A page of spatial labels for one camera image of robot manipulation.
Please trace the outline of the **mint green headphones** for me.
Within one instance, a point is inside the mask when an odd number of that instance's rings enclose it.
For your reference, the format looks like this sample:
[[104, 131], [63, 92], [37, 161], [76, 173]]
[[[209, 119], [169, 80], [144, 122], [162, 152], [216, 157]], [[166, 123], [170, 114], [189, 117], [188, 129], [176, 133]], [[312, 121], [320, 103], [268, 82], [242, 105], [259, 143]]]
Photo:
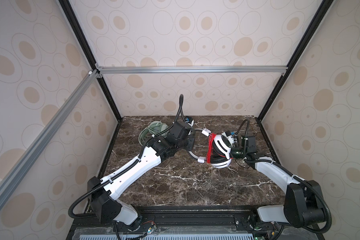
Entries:
[[152, 135], [156, 135], [164, 130], [166, 130], [169, 126], [161, 121], [153, 121], [146, 128], [144, 128], [139, 134], [139, 143], [142, 146], [148, 137]]

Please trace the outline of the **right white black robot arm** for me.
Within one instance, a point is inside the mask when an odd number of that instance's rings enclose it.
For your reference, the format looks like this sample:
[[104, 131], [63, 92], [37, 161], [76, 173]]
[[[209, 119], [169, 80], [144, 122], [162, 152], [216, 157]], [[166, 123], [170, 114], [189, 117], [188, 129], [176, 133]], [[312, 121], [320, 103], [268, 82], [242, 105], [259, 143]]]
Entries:
[[321, 186], [294, 175], [271, 157], [259, 152], [256, 143], [242, 136], [229, 137], [230, 156], [242, 159], [254, 170], [264, 174], [284, 193], [282, 205], [268, 205], [257, 209], [262, 222], [275, 222], [323, 234], [332, 226], [332, 215], [325, 202]]

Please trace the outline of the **white black red headphones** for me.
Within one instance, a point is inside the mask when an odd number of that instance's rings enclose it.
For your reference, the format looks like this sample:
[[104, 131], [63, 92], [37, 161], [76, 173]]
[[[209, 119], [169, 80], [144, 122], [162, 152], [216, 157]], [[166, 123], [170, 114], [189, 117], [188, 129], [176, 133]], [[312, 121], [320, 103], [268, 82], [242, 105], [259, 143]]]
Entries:
[[189, 156], [197, 160], [197, 162], [204, 164], [210, 164], [214, 168], [222, 169], [228, 167], [232, 161], [231, 156], [231, 144], [228, 139], [222, 134], [214, 134], [210, 130], [195, 129], [197, 132], [201, 132], [202, 135], [208, 137], [208, 152], [206, 157], [196, 156], [192, 151], [187, 153]]

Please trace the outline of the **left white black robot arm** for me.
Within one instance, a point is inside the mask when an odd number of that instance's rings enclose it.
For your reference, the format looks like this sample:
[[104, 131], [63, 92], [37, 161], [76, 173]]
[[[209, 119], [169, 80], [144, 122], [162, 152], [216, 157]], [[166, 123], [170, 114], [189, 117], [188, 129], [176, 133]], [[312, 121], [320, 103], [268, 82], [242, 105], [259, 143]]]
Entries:
[[87, 193], [74, 201], [68, 215], [73, 219], [97, 217], [101, 224], [112, 221], [131, 227], [139, 224], [138, 211], [119, 197], [138, 178], [179, 150], [190, 151], [195, 141], [193, 125], [191, 117], [174, 122], [162, 135], [146, 139], [139, 154], [120, 169], [101, 179], [91, 178]]

